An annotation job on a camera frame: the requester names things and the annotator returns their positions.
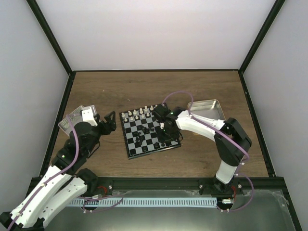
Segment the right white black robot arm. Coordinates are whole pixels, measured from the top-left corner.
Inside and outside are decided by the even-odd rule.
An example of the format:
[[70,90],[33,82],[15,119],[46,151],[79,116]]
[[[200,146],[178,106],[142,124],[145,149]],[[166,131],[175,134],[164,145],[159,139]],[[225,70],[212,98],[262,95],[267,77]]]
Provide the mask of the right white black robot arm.
[[165,104],[158,105],[152,115],[160,126],[157,136],[161,143],[180,141],[182,130],[212,140],[221,159],[213,179],[214,189],[224,194],[231,188],[238,166],[249,159],[248,151],[252,146],[251,139],[236,119],[210,119],[180,107],[170,110]]

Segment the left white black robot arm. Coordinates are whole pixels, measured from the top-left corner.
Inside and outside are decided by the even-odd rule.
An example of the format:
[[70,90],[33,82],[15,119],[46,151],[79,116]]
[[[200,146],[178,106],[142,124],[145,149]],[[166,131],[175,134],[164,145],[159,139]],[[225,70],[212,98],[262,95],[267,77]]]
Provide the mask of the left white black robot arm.
[[79,107],[58,126],[68,135],[45,175],[11,212],[3,212],[1,224],[9,231],[42,231],[73,199],[98,190],[98,177],[81,167],[100,147],[100,137],[116,130],[116,114],[103,120],[90,106]]

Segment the pile of black chess pieces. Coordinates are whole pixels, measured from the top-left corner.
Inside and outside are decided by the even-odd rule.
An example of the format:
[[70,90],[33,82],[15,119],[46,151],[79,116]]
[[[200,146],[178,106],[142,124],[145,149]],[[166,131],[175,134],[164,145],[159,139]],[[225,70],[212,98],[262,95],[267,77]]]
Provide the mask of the pile of black chess pieces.
[[135,143],[141,145],[145,140],[145,135],[149,134],[151,131],[154,131],[154,127],[145,127],[143,125],[137,125],[137,131],[134,131],[133,137],[135,137]]

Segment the black and silver chessboard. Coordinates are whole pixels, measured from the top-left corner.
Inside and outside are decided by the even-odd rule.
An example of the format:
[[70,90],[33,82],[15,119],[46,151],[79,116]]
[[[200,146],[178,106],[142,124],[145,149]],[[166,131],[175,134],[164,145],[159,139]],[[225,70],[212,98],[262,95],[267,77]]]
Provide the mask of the black and silver chessboard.
[[[145,115],[145,118],[141,118],[142,114],[139,113],[139,109],[135,109],[137,111],[136,115],[133,114],[134,109],[129,110],[132,112],[131,116],[128,115],[128,111],[123,111],[119,113],[128,159],[134,159],[137,157],[142,157],[142,156],[153,154],[156,152],[161,152],[161,151],[166,151],[166,150],[181,147],[180,141],[166,142],[164,143],[165,147],[161,146],[161,143],[159,142],[158,137],[157,137],[157,132],[160,129],[160,125],[152,115],[152,111],[150,110],[151,106],[147,106],[147,107],[148,107],[147,113],[150,114],[150,117],[146,117],[147,113],[144,112],[144,107],[142,109],[143,109],[143,114]],[[127,122],[124,121],[124,118],[121,115],[122,113],[125,113],[126,116],[124,118],[128,119]],[[130,121],[129,118],[132,116],[134,117],[134,120]],[[135,137],[133,137],[133,134],[132,134],[134,131],[137,131],[137,125],[143,125],[147,128],[154,127],[154,131],[151,131],[149,134],[145,135],[145,140],[142,142],[141,145],[135,143]],[[155,148],[154,147],[155,143],[159,143],[160,147]],[[148,151],[144,152],[142,150],[143,147],[147,147]]]

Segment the gold metal tin tray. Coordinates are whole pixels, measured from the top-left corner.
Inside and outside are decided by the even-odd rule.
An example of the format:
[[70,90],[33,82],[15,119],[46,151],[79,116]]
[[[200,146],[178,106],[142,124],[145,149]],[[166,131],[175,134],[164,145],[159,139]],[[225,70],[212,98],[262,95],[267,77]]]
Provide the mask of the gold metal tin tray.
[[191,113],[194,117],[198,119],[208,118],[213,120],[226,120],[220,103],[216,99],[188,103],[187,109],[189,108],[191,108]]

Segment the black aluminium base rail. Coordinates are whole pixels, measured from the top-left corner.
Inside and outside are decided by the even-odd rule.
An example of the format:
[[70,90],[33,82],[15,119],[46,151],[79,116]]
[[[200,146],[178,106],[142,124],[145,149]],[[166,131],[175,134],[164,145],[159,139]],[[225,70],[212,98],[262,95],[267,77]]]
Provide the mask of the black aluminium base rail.
[[214,178],[114,178],[97,177],[90,180],[89,195],[105,193],[111,195],[115,191],[158,191],[188,190],[199,191],[200,195],[212,196],[240,194],[243,190],[282,190],[286,189],[283,177],[236,177],[229,185],[223,186]]

